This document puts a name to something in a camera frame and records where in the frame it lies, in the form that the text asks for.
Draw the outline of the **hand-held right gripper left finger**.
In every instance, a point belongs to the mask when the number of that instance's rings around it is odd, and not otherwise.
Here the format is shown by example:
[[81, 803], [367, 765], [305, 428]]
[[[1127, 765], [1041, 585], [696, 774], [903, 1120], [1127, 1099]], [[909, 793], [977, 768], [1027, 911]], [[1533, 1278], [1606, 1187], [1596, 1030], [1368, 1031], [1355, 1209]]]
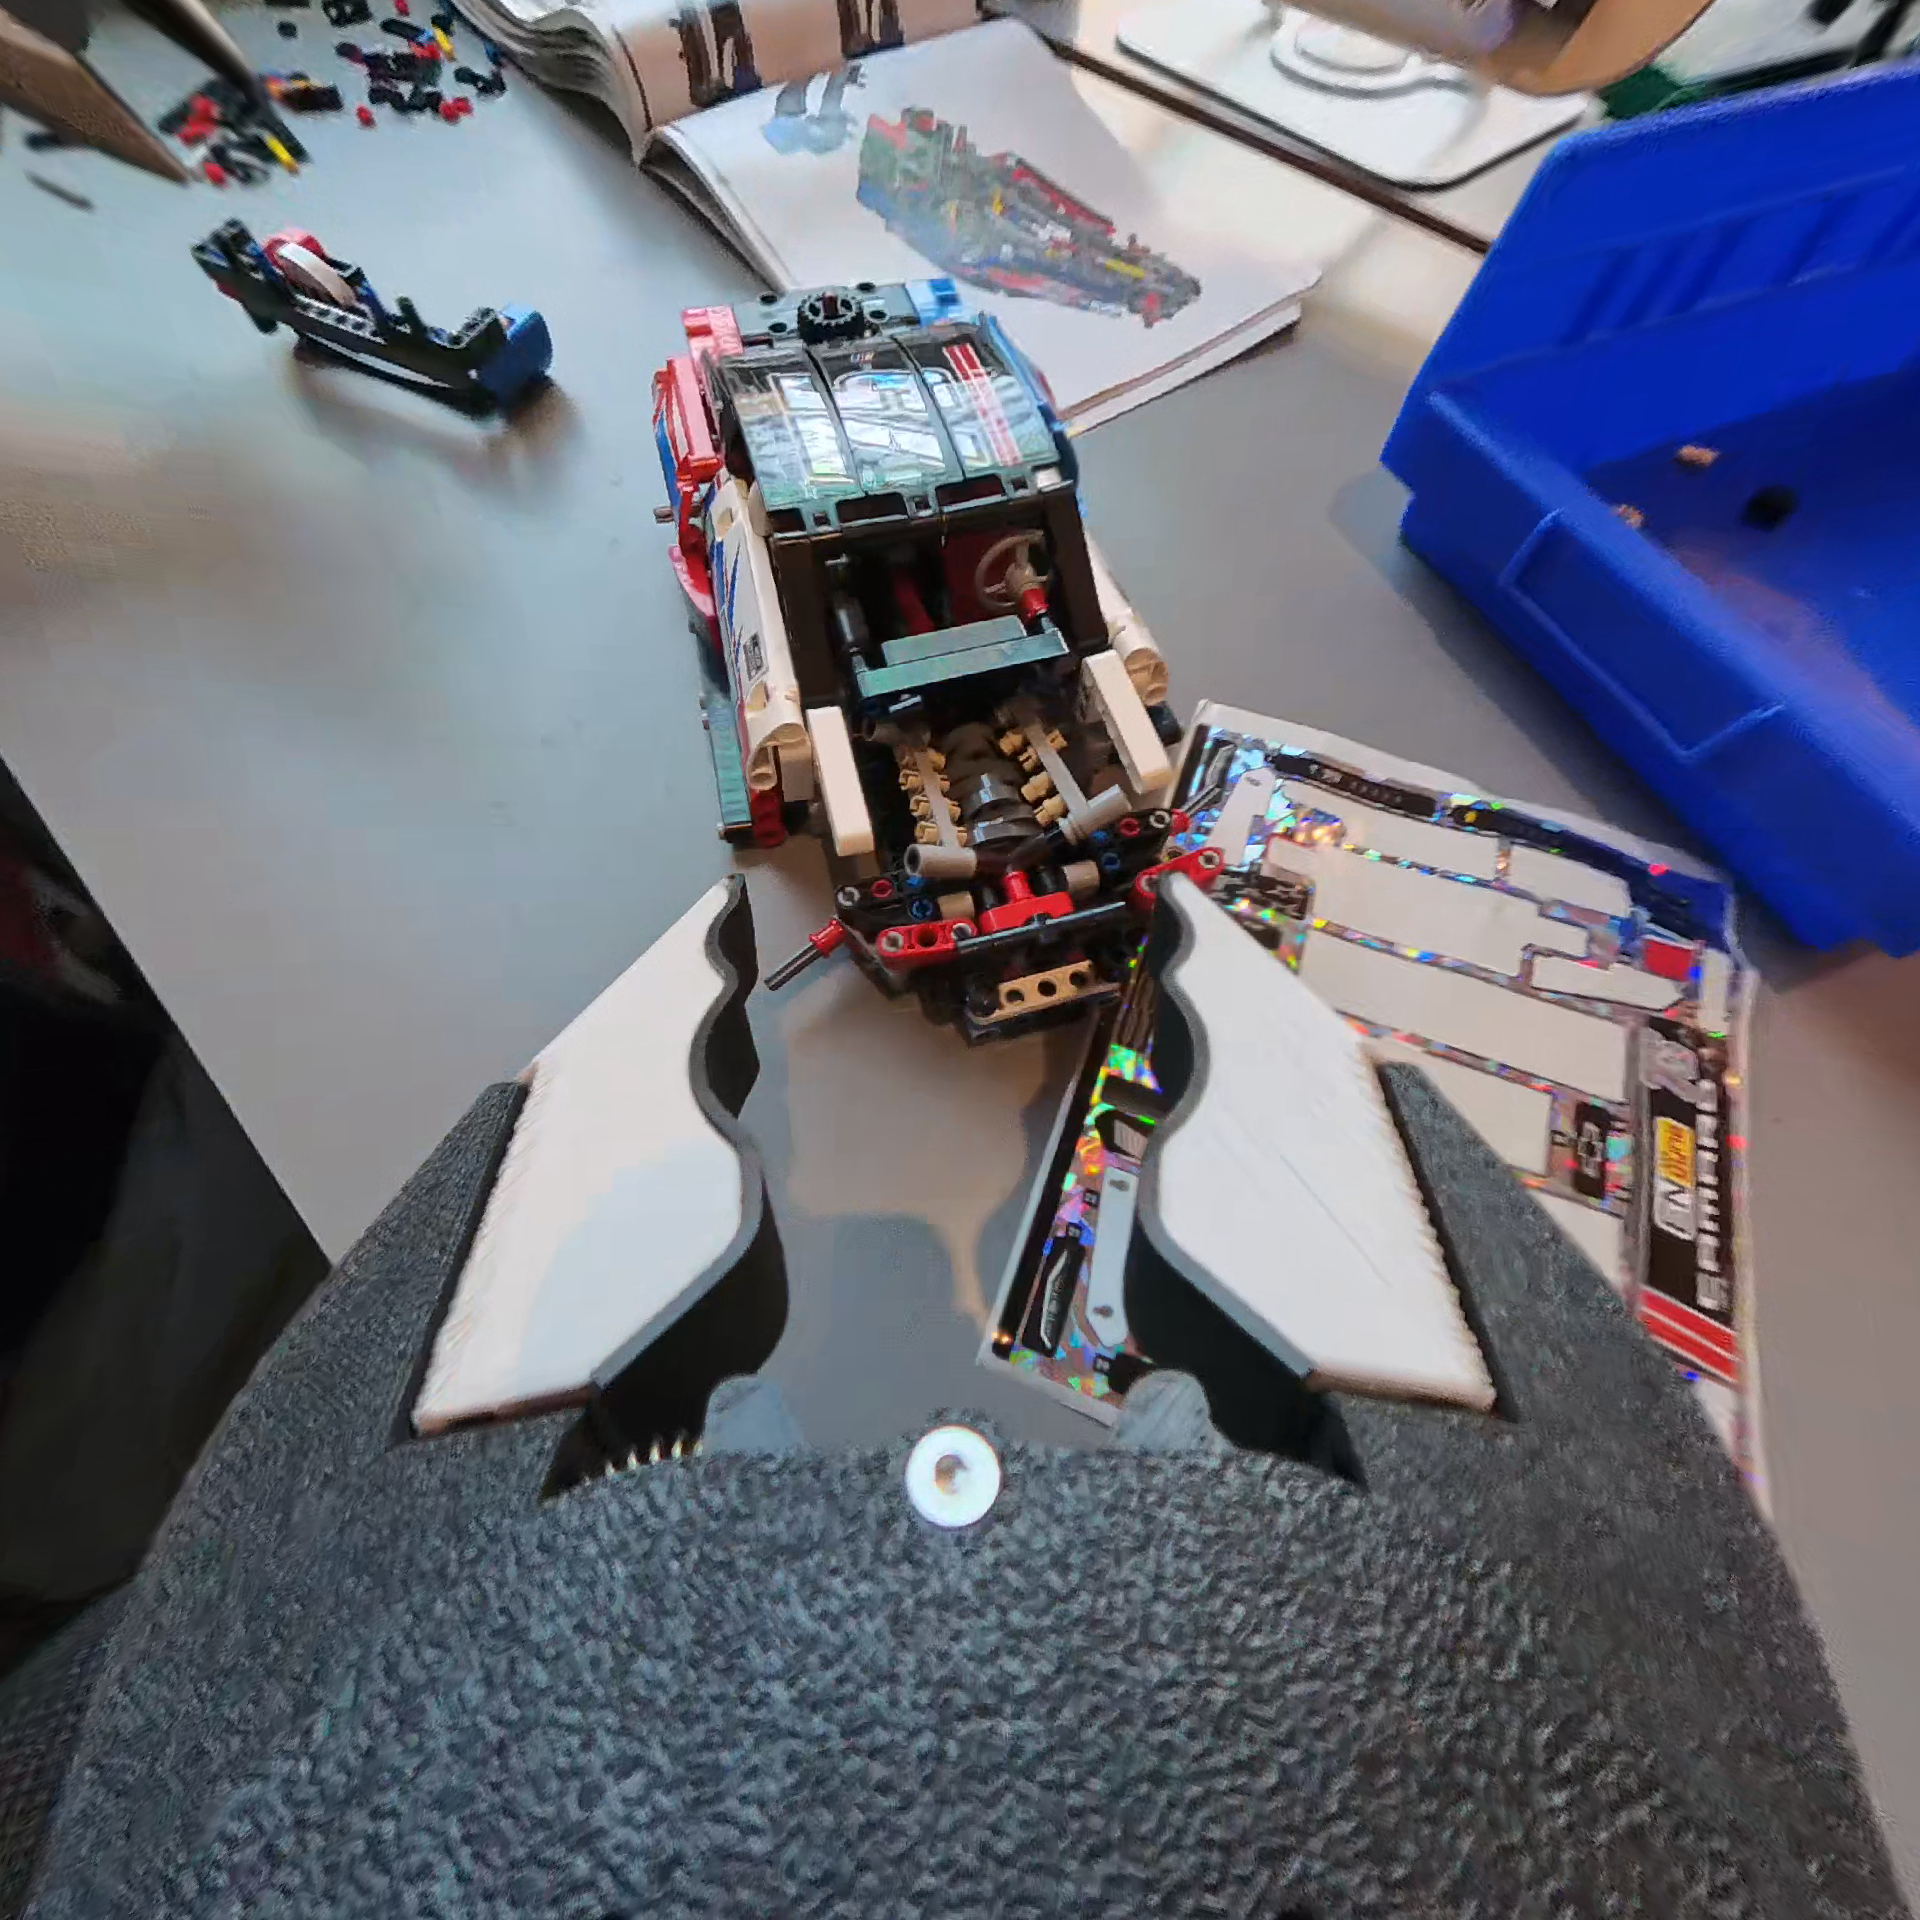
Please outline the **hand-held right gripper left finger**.
[[740, 1112], [761, 1076], [747, 1016], [753, 903], [719, 877], [516, 1082], [423, 1351], [410, 1434], [560, 1407], [605, 1414], [703, 1339], [757, 1350], [783, 1314], [766, 1174]]

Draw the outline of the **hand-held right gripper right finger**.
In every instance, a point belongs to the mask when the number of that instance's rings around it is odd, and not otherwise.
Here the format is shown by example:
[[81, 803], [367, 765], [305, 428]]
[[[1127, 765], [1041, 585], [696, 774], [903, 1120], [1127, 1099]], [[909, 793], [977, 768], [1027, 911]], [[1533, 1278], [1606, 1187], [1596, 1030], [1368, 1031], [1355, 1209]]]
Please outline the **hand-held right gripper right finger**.
[[1400, 1118], [1358, 1031], [1191, 877], [1163, 877], [1128, 1330], [1245, 1453], [1352, 1469], [1342, 1401], [1494, 1414]]

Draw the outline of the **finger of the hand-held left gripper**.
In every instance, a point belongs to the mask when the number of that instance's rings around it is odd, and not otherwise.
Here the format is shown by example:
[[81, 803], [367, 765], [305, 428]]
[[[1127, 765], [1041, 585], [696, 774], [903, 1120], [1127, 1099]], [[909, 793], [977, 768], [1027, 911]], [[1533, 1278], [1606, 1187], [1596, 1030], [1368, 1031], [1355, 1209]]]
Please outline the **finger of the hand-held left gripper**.
[[77, 53], [15, 17], [3, 17], [3, 109], [55, 131], [69, 146], [104, 153], [157, 181], [190, 181], [158, 133]]
[[127, 11], [219, 79], [232, 84], [257, 84], [248, 53], [205, 2], [127, 2]]

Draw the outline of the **pile of small brick pieces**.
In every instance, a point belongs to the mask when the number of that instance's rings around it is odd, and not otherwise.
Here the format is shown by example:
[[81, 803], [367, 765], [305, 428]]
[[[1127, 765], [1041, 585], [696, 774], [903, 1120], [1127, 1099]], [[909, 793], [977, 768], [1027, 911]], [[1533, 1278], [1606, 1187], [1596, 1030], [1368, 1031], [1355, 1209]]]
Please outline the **pile of small brick pieces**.
[[268, 2], [268, 14], [277, 61], [257, 75], [264, 104], [208, 79], [157, 120], [216, 186], [305, 168], [302, 120], [458, 128], [506, 95], [503, 53], [453, 2]]

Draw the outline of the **small toy brick assembly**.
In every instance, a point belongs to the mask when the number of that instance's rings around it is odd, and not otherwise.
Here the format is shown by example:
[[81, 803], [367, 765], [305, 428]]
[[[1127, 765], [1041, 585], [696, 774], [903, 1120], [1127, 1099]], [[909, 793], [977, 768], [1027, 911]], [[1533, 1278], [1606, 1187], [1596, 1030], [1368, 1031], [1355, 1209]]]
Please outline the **small toy brick assembly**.
[[253, 235], [222, 222], [193, 264], [264, 333], [289, 333], [319, 357], [416, 388], [481, 417], [521, 406], [551, 373], [551, 333], [536, 307], [477, 307], [458, 326], [384, 300], [371, 277], [323, 252], [305, 228]]

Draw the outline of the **red black toy race car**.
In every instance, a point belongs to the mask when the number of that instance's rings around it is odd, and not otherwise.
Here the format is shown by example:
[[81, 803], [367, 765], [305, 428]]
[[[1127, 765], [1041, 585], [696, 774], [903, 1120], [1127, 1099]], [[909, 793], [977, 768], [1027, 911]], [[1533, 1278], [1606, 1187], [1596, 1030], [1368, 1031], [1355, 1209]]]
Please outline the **red black toy race car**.
[[828, 863], [766, 989], [843, 953], [970, 1044], [1121, 996], [1183, 722], [1020, 349], [950, 281], [699, 305], [653, 428], [719, 835]]

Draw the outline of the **grey desk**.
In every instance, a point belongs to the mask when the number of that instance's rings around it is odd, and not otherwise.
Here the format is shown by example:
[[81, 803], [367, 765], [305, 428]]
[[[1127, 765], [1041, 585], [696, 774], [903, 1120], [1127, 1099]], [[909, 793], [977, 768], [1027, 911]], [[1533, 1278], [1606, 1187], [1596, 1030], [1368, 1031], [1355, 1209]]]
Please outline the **grey desk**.
[[[1080, 441], [1085, 510], [1222, 700], [1540, 814], [1685, 830], [1397, 539], [1379, 451], [1474, 252], [1085, 67], [1176, 235], [1323, 277], [1296, 330]], [[341, 114], [178, 190], [3, 149], [3, 756], [329, 1258], [723, 871], [662, 554], [648, 373], [757, 289], [621, 128], [521, 79], [463, 128]], [[559, 379], [485, 425], [293, 359], [190, 264], [314, 228], [435, 321], [536, 305]], [[1770, 1515], [1917, 1902], [1917, 956], [1744, 903], [1749, 1334]], [[977, 1364], [1078, 1031], [970, 1047], [844, 963], [753, 996], [809, 1440], [983, 1411]]]

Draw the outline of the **holographic sticker sheet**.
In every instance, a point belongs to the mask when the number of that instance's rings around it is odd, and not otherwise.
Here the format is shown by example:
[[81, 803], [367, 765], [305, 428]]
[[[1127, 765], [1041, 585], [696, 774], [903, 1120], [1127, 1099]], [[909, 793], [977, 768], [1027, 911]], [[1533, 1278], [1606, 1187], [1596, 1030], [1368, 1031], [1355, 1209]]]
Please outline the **holographic sticker sheet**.
[[1179, 853], [1386, 1062], [1421, 1068], [1687, 1378], [1759, 1485], [1739, 1327], [1744, 1007], [1731, 889], [1464, 778], [1222, 702]]

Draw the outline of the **person's black clothing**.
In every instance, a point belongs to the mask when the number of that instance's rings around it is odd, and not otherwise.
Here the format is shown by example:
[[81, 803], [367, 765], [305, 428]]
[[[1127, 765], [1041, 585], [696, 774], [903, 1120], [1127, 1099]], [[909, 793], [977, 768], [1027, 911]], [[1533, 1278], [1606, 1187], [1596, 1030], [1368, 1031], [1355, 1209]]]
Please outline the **person's black clothing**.
[[3, 771], [3, 1667], [131, 1581], [325, 1258]]

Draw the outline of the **blue storage bin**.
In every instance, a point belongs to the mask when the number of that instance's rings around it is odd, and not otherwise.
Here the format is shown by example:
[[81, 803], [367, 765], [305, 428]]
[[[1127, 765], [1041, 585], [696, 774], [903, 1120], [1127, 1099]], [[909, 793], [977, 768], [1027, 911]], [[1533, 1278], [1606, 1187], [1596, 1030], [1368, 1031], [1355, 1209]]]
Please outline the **blue storage bin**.
[[1917, 950], [1917, 61], [1549, 146], [1382, 467], [1801, 945]]

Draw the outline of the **open instruction booklet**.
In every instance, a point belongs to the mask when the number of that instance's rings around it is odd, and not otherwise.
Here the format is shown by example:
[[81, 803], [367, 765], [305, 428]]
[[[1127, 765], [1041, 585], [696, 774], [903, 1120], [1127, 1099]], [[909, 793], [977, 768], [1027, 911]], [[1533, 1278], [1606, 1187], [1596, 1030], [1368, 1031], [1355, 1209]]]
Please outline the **open instruction booklet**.
[[461, 2], [589, 95], [770, 289], [950, 281], [1104, 425], [1298, 321], [1318, 285], [1163, 195], [1049, 43], [980, 2]]

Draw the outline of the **white stand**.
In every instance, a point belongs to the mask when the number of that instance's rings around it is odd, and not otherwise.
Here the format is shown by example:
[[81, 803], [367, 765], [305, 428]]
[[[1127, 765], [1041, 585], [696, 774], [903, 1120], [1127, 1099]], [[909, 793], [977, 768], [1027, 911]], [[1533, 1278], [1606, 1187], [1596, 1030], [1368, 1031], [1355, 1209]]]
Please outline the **white stand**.
[[1592, 112], [1583, 91], [1521, 95], [1282, 2], [1146, 2], [1116, 24], [1116, 47], [1393, 190], [1451, 190]]

